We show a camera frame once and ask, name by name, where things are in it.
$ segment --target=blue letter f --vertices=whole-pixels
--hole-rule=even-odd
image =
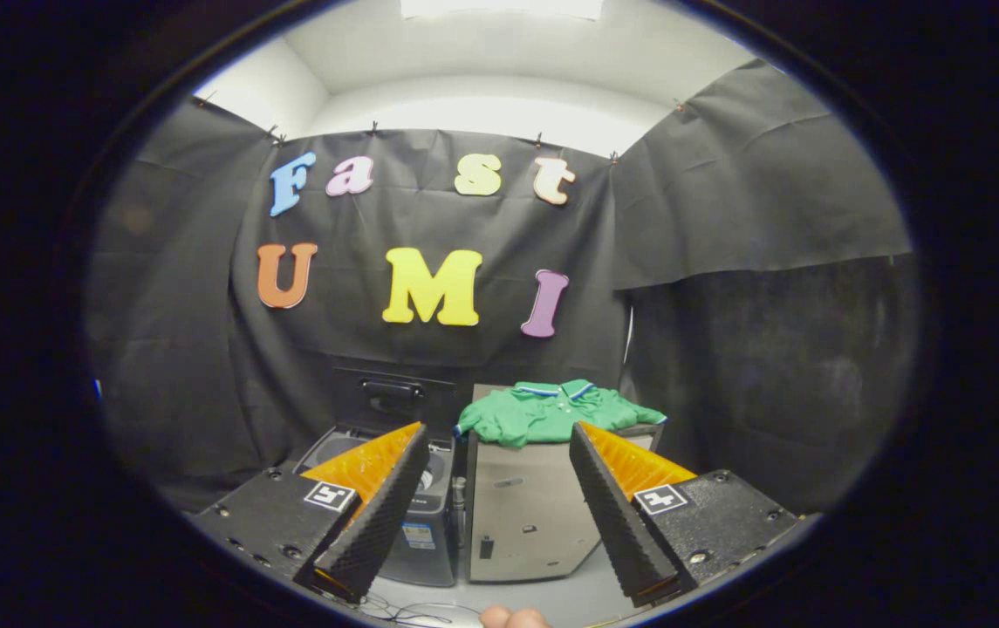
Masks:
[[[297,191],[304,187],[306,168],[315,160],[317,155],[308,152],[271,172],[270,179],[275,182],[275,204],[270,208],[270,215],[279,215],[297,204]]]

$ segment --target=yellow letter m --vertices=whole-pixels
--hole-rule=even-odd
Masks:
[[[436,315],[442,325],[475,325],[480,322],[472,305],[472,290],[476,268],[483,256],[474,250],[455,250],[444,258],[444,263],[430,275],[426,261],[415,248],[392,248],[387,251],[394,275],[391,277],[391,303],[383,310],[388,323],[408,323],[414,313],[407,305],[412,299],[414,308],[423,323],[433,317],[436,305],[444,298],[444,307]]]

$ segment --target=black backdrop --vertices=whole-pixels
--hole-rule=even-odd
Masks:
[[[181,105],[117,184],[88,287],[113,440],[181,509],[347,420],[332,413],[334,366],[622,388],[671,417],[667,457],[733,468],[799,512],[834,503],[891,425],[920,305],[900,211],[841,120],[762,61],[614,165],[441,131],[277,147],[200,104]],[[299,202],[271,217],[271,172],[309,151]],[[455,191],[466,154],[498,156],[498,192]],[[357,155],[374,160],[370,189],[325,194]],[[564,206],[535,196],[538,156],[575,172]],[[303,301],[264,306],[257,249],[287,247],[284,289],[300,242],[318,247]],[[395,247],[418,248],[431,273],[479,251],[479,325],[384,322]],[[885,253],[903,255],[870,257]],[[570,285],[554,337],[532,338],[519,325],[543,268]]]

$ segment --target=finger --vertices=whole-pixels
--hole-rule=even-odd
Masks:
[[[523,608],[510,616],[507,624],[503,628],[550,628],[546,624],[546,618],[536,608]]]
[[[510,619],[510,608],[503,608],[501,605],[483,609],[480,613],[480,624],[483,624],[483,628],[504,628],[508,619]]]

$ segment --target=cable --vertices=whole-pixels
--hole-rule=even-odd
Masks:
[[[380,616],[373,615],[371,612],[365,611],[365,609],[363,607],[365,607],[365,605],[369,605],[369,604],[372,607],[372,611],[379,611],[379,612],[385,613],[385,615],[387,615],[387,616],[386,617],[380,617]],[[377,596],[377,595],[375,595],[375,593],[371,593],[371,592],[368,592],[366,596],[363,596],[362,599],[360,599],[359,605],[357,605],[357,607],[355,607],[355,610],[359,611],[359,612],[362,612],[362,613],[364,613],[364,615],[367,615],[368,617],[371,617],[373,619],[382,619],[382,620],[386,620],[386,621],[392,621],[392,623],[395,623],[396,625],[410,625],[411,628],[433,628],[432,625],[428,625],[428,624],[416,624],[416,623],[412,623],[412,621],[408,621],[408,620],[411,620],[411,619],[431,619],[433,621],[439,621],[439,623],[441,623],[441,624],[452,624],[452,623],[454,623],[454,620],[448,619],[448,617],[441,617],[440,615],[432,615],[432,613],[427,613],[427,612],[413,613],[413,615],[403,615],[403,613],[405,613],[407,611],[410,611],[410,609],[416,608],[416,607],[459,608],[459,609],[463,609],[464,611],[471,611],[472,613],[475,613],[475,615],[477,615],[477,616],[480,615],[480,612],[476,611],[476,609],[467,607],[467,605],[460,605],[460,604],[448,604],[448,603],[414,603],[414,604],[404,605],[404,607],[399,607],[398,605],[394,605],[394,604],[388,603],[388,601],[384,597]]]

